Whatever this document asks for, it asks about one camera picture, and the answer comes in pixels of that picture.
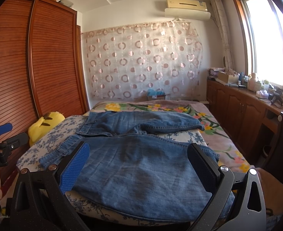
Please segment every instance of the blue gripper pad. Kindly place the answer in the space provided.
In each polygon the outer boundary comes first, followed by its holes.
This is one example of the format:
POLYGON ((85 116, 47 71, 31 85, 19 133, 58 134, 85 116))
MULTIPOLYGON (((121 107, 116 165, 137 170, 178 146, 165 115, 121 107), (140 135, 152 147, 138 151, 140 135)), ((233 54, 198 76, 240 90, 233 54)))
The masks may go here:
POLYGON ((90 147, 88 143, 84 143, 61 174, 59 187, 63 194, 67 191, 72 190, 77 177, 82 171, 85 162, 89 158, 89 154, 90 147))
POLYGON ((6 123, 4 125, 0 126, 0 136, 4 133, 10 132, 13 129, 13 126, 11 123, 6 123))

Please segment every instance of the wooden wardrobe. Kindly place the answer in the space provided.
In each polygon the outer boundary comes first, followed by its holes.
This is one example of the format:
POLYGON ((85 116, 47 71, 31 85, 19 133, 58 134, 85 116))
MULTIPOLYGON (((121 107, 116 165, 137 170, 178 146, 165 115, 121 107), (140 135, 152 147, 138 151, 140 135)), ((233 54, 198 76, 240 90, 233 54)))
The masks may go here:
MULTIPOLYGON (((48 112, 88 111, 76 15, 53 0, 6 0, 0 7, 0 125, 13 125, 0 141, 27 132, 48 112)), ((2 180, 28 148, 13 151, 2 180)))

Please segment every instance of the beige curtain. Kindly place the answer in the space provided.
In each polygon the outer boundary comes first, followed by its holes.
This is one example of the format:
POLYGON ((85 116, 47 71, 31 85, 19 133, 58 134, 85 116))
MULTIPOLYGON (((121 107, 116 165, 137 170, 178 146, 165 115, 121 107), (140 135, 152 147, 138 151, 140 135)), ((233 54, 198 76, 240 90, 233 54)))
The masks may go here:
POLYGON ((225 9, 221 0, 211 0, 211 5, 213 7, 214 15, 218 28, 220 31, 220 36, 223 41, 223 56, 225 58, 226 68, 234 69, 233 59, 230 49, 230 32, 228 21, 225 13, 225 9))
POLYGON ((145 100, 149 88, 171 99, 197 94, 202 44, 189 22, 167 21, 82 34, 85 73, 97 99, 145 100))

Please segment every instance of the blue denim jeans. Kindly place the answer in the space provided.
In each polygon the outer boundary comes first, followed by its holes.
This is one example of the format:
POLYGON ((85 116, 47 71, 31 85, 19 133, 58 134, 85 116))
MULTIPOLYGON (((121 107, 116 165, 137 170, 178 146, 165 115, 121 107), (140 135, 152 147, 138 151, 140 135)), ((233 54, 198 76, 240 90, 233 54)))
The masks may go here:
MULTIPOLYGON (((73 189, 105 208, 148 221, 194 221, 211 197, 187 158, 189 143, 160 138, 199 128, 191 116, 175 112, 91 112, 86 123, 39 161, 58 164, 80 141, 90 156, 73 189)), ((206 146, 207 156, 219 155, 206 146)), ((231 194, 222 216, 233 202, 231 194)))

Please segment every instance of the bed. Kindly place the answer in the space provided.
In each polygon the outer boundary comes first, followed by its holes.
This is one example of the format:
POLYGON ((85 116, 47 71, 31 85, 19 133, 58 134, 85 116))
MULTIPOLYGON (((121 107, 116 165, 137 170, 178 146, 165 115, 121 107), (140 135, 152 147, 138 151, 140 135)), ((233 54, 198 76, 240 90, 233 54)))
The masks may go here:
MULTIPOLYGON (((219 126, 210 111, 199 102, 191 101, 167 101, 157 100, 149 102, 115 103, 100 102, 91 111, 104 112, 113 111, 174 111, 186 113, 198 119, 205 126, 204 131, 187 130, 170 134, 159 134, 158 136, 179 142, 194 142, 206 145, 220 154, 219 165, 227 165, 235 172, 247 172, 250 166, 242 154, 234 146, 231 139, 219 126)), ((74 134, 87 119, 84 115, 70 116, 57 125, 52 131, 45 135, 35 145, 33 145, 17 162, 17 167, 21 170, 27 167, 31 172, 42 170, 39 158, 53 151, 57 145, 63 142, 68 136, 74 134)), ((75 191, 66 192, 68 200, 75 210, 83 215, 98 218, 104 221, 112 221, 127 225, 154 226, 164 223, 155 223, 131 218, 115 213, 111 210, 89 201, 75 191)))

